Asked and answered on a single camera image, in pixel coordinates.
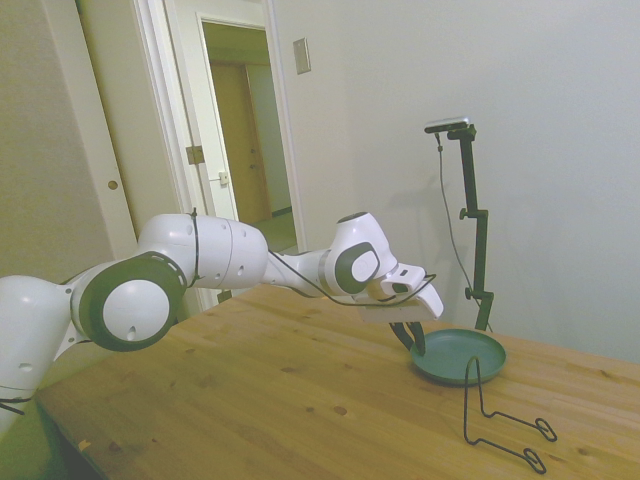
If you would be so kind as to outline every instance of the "black pole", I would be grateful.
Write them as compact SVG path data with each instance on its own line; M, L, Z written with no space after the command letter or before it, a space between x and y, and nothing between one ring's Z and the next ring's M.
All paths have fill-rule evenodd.
M460 153L462 155L462 175L464 177L464 192L467 200L467 208L460 212L460 219L476 219L476 255L473 274L473 290L465 289L467 299L479 300L480 309L476 319L475 328L486 330L489 323L489 314L493 303L493 293L484 290L484 277L487 265L487 235L489 224L489 211L478 210L478 195L476 192L476 176L473 167L473 149L471 143L476 139L475 126L452 130L447 133L449 140L460 141Z

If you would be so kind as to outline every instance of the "light switch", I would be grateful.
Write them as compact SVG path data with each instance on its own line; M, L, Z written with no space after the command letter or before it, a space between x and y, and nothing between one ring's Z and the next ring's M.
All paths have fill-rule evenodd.
M298 75L310 72L311 62L309 61L309 48L306 37L293 42L293 54L296 57Z

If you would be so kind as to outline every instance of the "floor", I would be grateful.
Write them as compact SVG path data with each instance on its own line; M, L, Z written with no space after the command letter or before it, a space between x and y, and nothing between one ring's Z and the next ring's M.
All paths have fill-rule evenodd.
M278 215L269 220L254 223L253 226L265 236L270 250L290 255L298 253L292 213Z

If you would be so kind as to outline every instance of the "door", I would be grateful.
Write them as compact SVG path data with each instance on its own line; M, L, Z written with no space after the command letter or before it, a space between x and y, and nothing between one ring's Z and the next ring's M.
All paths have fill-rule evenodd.
M256 132L245 65L211 65L238 219L271 218L262 151Z
M203 22L263 27L262 5L251 0L165 0L167 21L193 145L202 146L218 217L238 219L222 126L209 68Z

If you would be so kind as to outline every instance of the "doorway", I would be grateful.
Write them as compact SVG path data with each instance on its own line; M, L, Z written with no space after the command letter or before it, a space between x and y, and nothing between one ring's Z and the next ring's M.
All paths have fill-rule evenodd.
M271 250L297 253L266 33L202 26L238 219Z

